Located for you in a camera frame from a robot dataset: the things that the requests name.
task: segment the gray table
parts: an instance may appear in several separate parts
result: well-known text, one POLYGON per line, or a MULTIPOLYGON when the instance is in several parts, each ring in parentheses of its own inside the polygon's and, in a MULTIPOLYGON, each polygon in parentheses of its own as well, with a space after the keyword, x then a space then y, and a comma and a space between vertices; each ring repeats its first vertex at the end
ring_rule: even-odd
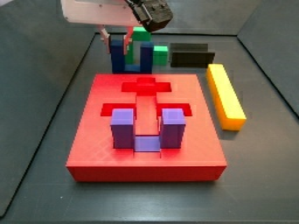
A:
POLYGON ((204 69, 156 67, 199 75, 229 160, 208 183, 76 183, 64 167, 96 73, 111 73, 99 37, 70 85, 4 223, 28 221, 299 221, 299 125, 238 39, 154 36, 156 44, 210 43, 247 114, 245 129, 222 131, 204 69))

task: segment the toy block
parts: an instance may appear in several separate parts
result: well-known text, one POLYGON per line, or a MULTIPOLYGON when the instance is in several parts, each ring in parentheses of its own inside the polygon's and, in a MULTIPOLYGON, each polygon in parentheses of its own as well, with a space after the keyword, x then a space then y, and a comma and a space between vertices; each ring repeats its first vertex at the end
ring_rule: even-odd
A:
POLYGON ((143 42, 140 46, 140 66, 127 65, 124 55, 124 42, 112 40, 110 46, 112 73, 119 74, 151 74, 154 66, 154 43, 143 42))
POLYGON ((134 41, 151 41, 151 32, 144 27, 135 27, 132 34, 134 41))
POLYGON ((171 44, 171 67, 207 67, 214 57, 208 44, 171 44))
POLYGON ((155 51, 155 44, 152 42, 143 42, 140 45, 140 72, 143 74, 152 73, 154 51, 155 51))
POLYGON ((156 45, 154 47, 154 64, 156 66, 166 66, 168 60, 168 47, 156 45))
POLYGON ((184 117, 182 148, 160 149, 160 152, 114 148, 111 117, 100 116, 99 109, 110 99, 122 98, 123 95, 126 102, 136 102, 136 92, 123 90, 134 86, 139 78, 143 75, 102 74, 95 77, 67 162, 74 179, 82 182, 216 180, 227 167, 227 161, 196 74, 146 76, 155 79, 156 86, 159 83, 171 85, 171 92, 156 93, 158 104, 191 105, 191 115, 184 117))
POLYGON ((127 54, 126 54, 126 64, 135 64, 135 44, 134 42, 127 46, 127 54))
POLYGON ((247 117, 222 64, 208 66, 207 80, 221 127, 225 130, 241 130, 247 117))
POLYGON ((124 56, 123 40, 112 39, 110 43, 112 73, 122 74, 126 71, 126 56, 124 56))
POLYGON ((139 65, 126 65, 126 73, 127 74, 140 74, 140 66, 139 65))
POLYGON ((180 149, 184 132, 184 115, 180 108, 164 108, 160 126, 160 142, 163 149, 180 149))
POLYGON ((116 108, 111 117, 111 131, 115 149, 135 147, 135 113, 131 108, 116 108))
POLYGON ((136 136, 135 152, 158 152, 160 151, 159 136, 136 136))

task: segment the yellow rectangular bar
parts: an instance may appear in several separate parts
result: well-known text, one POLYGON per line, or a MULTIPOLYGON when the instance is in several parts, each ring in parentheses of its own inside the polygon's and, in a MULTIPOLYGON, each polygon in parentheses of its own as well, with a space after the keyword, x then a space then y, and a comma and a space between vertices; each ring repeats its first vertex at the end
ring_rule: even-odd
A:
POLYGON ((223 130, 241 130, 247 117, 222 64, 210 64, 207 69, 207 80, 221 127, 223 130))

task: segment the red block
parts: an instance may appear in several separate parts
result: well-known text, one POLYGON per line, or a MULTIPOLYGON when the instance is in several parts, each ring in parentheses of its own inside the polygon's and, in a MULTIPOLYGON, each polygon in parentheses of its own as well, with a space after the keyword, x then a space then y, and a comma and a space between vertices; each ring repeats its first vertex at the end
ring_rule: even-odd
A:
MULTIPOLYGON (((148 126, 151 131, 156 124, 158 122, 154 120, 154 124, 148 126)), ((227 167, 227 161, 196 75, 98 75, 67 167, 76 181, 216 180, 227 167), (130 91, 130 85, 134 85, 132 83, 140 77, 151 81, 151 85, 147 85, 150 88, 146 88, 151 92, 150 94, 140 90, 140 83, 135 85, 138 91, 130 91), (152 78, 155 78, 156 88, 154 88, 152 78), (140 111, 148 113, 146 108, 140 108, 138 111, 139 101, 136 101, 136 96, 148 97, 148 95, 155 95, 148 99, 155 99, 156 111, 148 110, 151 115, 139 116, 139 118, 155 118, 156 115, 160 115, 162 108, 183 109, 186 129, 182 148, 162 149, 160 152, 134 152, 134 149, 116 150, 110 129, 110 110, 116 106, 120 108, 128 106, 136 110, 136 116, 140 111)))

